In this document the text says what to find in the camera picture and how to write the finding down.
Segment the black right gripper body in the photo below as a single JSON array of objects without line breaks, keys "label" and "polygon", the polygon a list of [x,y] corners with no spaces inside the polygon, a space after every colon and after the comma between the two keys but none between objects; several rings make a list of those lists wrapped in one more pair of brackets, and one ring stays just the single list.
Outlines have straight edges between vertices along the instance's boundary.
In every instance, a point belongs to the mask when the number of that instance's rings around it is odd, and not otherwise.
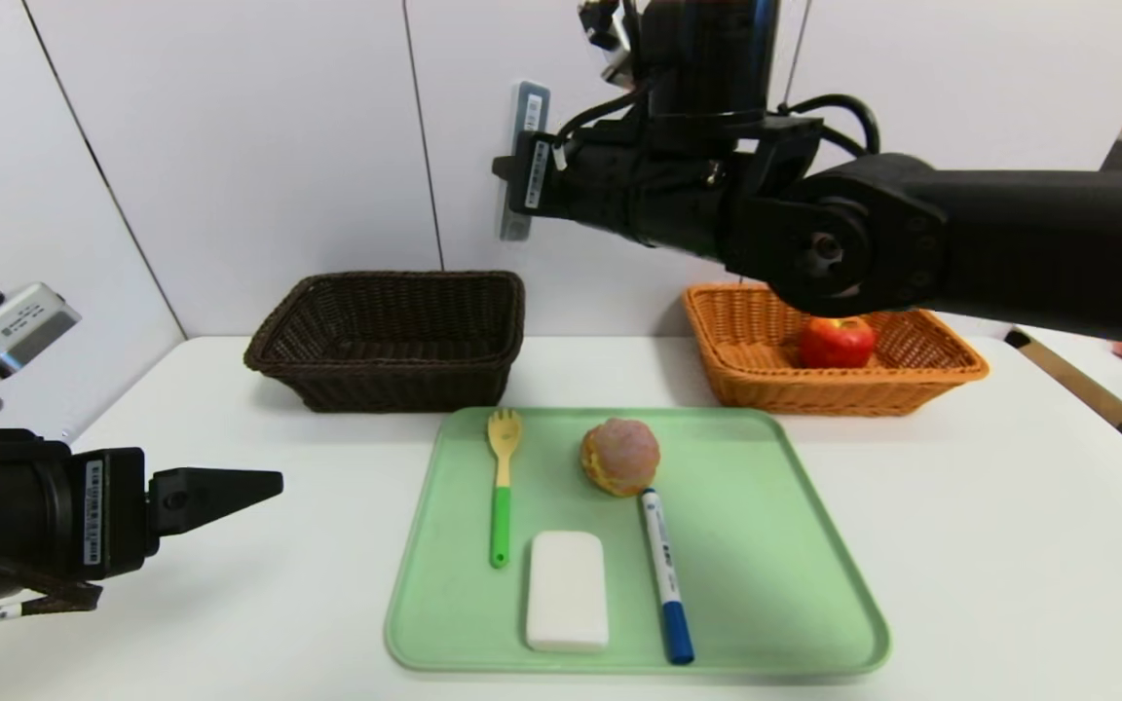
[{"label": "black right gripper body", "polygon": [[522,131],[507,157],[507,207],[521,216],[565,219],[645,242],[635,231],[633,174],[641,148],[632,129],[582,128],[561,146],[557,133]]}]

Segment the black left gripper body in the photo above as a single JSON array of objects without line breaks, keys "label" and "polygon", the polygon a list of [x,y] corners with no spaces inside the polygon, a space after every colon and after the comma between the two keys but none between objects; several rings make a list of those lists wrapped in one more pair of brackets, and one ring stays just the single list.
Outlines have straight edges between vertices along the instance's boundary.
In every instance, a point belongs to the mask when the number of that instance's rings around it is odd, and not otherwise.
[{"label": "black left gripper body", "polygon": [[0,600],[30,590],[43,614],[96,608],[100,581],[159,547],[144,482],[137,448],[0,442]]}]

